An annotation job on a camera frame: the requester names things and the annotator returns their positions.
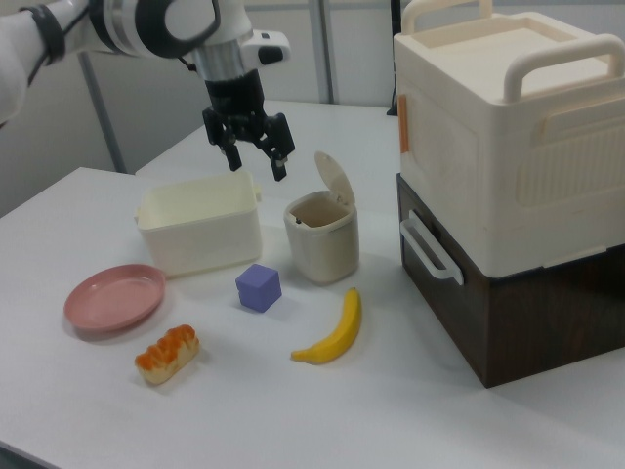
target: purple cube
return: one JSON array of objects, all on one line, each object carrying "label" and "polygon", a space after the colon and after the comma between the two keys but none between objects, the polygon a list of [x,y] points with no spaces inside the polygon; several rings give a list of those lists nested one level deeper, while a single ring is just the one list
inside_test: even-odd
[{"label": "purple cube", "polygon": [[236,278],[236,288],[241,305],[264,313],[280,296],[280,278],[277,271],[252,264]]}]

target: white handle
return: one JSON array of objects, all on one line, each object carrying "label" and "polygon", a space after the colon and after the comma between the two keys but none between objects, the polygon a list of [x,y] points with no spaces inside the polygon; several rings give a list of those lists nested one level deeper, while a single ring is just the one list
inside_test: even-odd
[{"label": "white handle", "polygon": [[[412,236],[409,230],[410,228],[414,229],[425,243],[428,244],[428,247],[432,249],[432,252],[436,254],[438,259],[445,266],[444,269],[439,269],[434,265],[423,248],[419,245],[419,242]],[[432,274],[432,277],[441,280],[454,278],[459,285],[464,283],[464,278],[462,277],[462,272],[458,265],[453,262],[453,259],[449,257],[449,254],[447,254],[444,248],[438,243],[437,239],[430,233],[428,227],[423,224],[416,213],[410,212],[410,217],[399,224],[399,231],[426,269]]]},{"label": "white handle", "polygon": [[412,0],[401,17],[401,34],[412,34],[415,20],[424,13],[475,1],[479,1],[481,17],[490,18],[492,16],[492,0]]},{"label": "white handle", "polygon": [[530,52],[515,59],[504,79],[504,101],[513,103],[521,98],[525,76],[536,68],[581,61],[609,55],[607,77],[617,78],[625,73],[625,44],[612,34],[600,34],[590,39],[575,39],[550,49]]}]

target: white container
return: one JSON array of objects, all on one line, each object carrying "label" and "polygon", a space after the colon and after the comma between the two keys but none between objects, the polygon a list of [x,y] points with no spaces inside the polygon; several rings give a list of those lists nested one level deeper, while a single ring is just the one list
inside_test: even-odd
[{"label": "white container", "polygon": [[625,45],[542,15],[395,38],[401,176],[488,277],[625,242]]},{"label": "white container", "polygon": [[314,162],[329,191],[289,204],[284,224],[298,270],[313,282],[329,283],[358,266],[358,220],[354,192],[339,164],[320,151]]},{"label": "white container", "polygon": [[261,255],[256,202],[252,176],[239,170],[148,191],[137,226],[168,277],[216,269]]}]

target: bread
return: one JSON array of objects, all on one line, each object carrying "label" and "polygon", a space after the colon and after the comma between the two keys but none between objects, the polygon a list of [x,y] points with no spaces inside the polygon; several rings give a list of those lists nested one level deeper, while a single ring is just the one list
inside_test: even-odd
[{"label": "bread", "polygon": [[152,384],[160,384],[171,378],[195,357],[199,340],[190,325],[183,324],[169,329],[155,345],[135,358],[141,376]]}]

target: dark brown box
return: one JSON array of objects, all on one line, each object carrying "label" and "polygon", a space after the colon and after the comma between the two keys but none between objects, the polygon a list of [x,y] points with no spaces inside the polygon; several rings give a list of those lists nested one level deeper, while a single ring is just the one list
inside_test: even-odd
[{"label": "dark brown box", "polygon": [[489,278],[400,175],[397,193],[399,220],[414,211],[462,271],[463,285],[432,277],[401,239],[404,268],[486,388],[625,346],[625,245]]}]

